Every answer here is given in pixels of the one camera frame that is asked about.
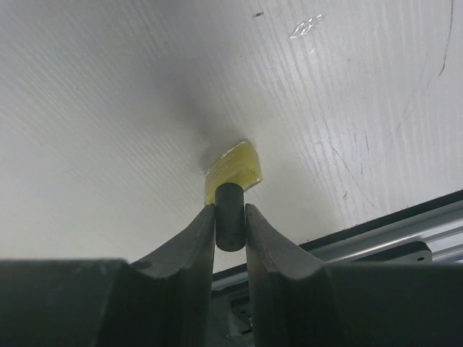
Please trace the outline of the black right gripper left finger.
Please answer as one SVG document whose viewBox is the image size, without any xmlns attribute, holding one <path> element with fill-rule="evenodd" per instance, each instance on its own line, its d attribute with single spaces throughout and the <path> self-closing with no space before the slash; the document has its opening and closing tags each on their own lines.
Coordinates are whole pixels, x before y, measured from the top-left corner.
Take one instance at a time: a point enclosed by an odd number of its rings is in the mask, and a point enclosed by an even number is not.
<svg viewBox="0 0 463 347">
<path fill-rule="evenodd" d="M 214 208 L 141 260 L 4 260 L 3 346 L 203 346 Z"/>
</svg>

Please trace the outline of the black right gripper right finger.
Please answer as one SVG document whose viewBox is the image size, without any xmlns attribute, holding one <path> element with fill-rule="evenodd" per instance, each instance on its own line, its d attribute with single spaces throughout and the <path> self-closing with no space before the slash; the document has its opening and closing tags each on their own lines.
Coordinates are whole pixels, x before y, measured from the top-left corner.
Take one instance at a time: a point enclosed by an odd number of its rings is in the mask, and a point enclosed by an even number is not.
<svg viewBox="0 0 463 347">
<path fill-rule="evenodd" d="M 460 346 L 460 264 L 327 263 L 247 205 L 257 346 Z"/>
</svg>

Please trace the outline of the yellow nail polish bottle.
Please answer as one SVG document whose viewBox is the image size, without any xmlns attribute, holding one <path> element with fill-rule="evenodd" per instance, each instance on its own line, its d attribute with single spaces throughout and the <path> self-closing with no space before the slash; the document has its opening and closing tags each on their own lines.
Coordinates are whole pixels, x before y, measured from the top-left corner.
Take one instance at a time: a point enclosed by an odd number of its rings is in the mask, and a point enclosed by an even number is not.
<svg viewBox="0 0 463 347">
<path fill-rule="evenodd" d="M 242 140 L 222 152 L 209 165 L 205 172 L 204 204 L 215 202 L 215 191 L 222 184 L 237 184 L 246 192 L 262 180 L 258 152 L 251 142 Z"/>
</svg>

